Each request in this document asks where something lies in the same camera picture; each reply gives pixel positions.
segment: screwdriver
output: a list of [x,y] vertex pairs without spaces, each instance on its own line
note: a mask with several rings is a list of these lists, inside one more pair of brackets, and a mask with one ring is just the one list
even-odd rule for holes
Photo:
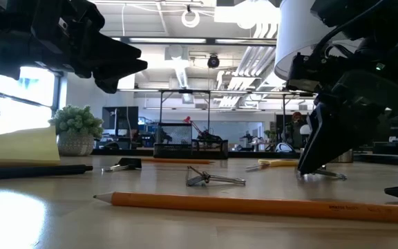
[[297,167],[299,160],[294,159],[259,159],[258,165],[247,167],[247,171],[265,169],[267,167]]

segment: succulent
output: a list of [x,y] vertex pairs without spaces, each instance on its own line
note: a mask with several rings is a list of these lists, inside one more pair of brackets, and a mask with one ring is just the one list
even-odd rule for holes
[[90,107],[73,107],[68,105],[62,110],[58,110],[55,117],[48,121],[56,126],[56,134],[67,131],[69,134],[92,135],[94,138],[102,137],[103,128],[100,127],[104,122],[100,118],[95,118],[90,112]]

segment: wooden table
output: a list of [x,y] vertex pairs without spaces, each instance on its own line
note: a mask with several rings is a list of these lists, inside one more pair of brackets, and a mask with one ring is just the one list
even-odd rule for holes
[[119,158],[62,159],[93,164],[84,175],[0,180],[0,248],[398,248],[398,224],[113,207],[92,199],[130,191],[398,203],[383,192],[398,185],[398,166],[329,165],[349,179],[298,181],[292,168],[247,173],[256,160],[230,159],[195,167],[245,178],[247,186],[186,187],[186,165],[144,163],[142,171],[101,173]]

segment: white cylinder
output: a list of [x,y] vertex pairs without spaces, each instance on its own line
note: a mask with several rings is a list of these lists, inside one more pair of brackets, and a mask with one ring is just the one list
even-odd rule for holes
[[[282,1],[274,72],[283,80],[288,79],[293,57],[298,52],[311,55],[312,46],[333,29],[325,26],[321,20],[311,14],[310,9],[314,2],[315,0]],[[347,40],[341,33],[332,41],[344,45],[351,51],[354,51],[360,43],[360,41]]]

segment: metal binder clip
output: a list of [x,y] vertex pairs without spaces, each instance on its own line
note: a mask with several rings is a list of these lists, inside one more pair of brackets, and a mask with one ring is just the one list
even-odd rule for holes
[[[190,169],[193,170],[194,172],[196,172],[199,176],[189,178]],[[245,185],[244,179],[230,178],[230,177],[224,177],[224,176],[214,176],[214,175],[208,174],[206,172],[200,173],[197,169],[193,168],[192,166],[187,167],[187,175],[185,177],[185,181],[186,181],[186,184],[188,187],[191,187],[201,181],[204,181],[205,183],[209,183],[210,181],[219,181],[219,182],[225,182],[225,183],[235,183],[235,184]]]
[[120,170],[142,169],[141,159],[139,158],[123,158],[116,165],[102,168],[102,172],[115,172]]

